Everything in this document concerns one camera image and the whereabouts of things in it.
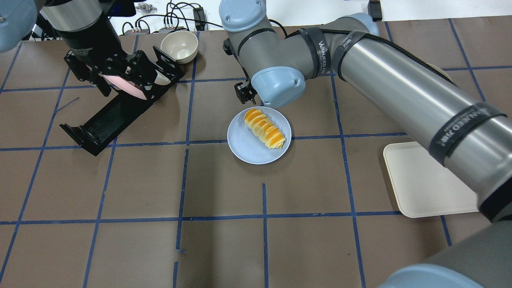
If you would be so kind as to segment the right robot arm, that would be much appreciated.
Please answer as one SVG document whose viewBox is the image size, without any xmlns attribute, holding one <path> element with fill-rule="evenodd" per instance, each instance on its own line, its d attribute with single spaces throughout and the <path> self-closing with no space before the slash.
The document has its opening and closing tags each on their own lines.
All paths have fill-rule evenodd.
<svg viewBox="0 0 512 288">
<path fill-rule="evenodd" d="M 267 106 L 302 95 L 305 81 L 333 71 L 400 124 L 442 166 L 473 190 L 490 226 L 429 258 L 396 271 L 382 288 L 510 288 L 511 120 L 494 106 L 399 46 L 378 36 L 364 13 L 280 40 L 263 0 L 223 0 L 224 50 L 244 69 Z"/>
</svg>

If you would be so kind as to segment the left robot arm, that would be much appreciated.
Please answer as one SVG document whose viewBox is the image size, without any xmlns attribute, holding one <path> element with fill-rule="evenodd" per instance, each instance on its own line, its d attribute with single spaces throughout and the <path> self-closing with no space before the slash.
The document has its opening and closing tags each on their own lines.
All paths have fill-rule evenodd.
<svg viewBox="0 0 512 288">
<path fill-rule="evenodd" d="M 98 0 L 2 0 L 1 52 L 30 33 L 42 14 L 68 45 L 65 62 L 80 81 L 95 85 L 104 96 L 110 84 L 143 101 L 156 100 L 164 86 L 156 79 L 164 70 L 143 51 L 127 54 Z"/>
</svg>

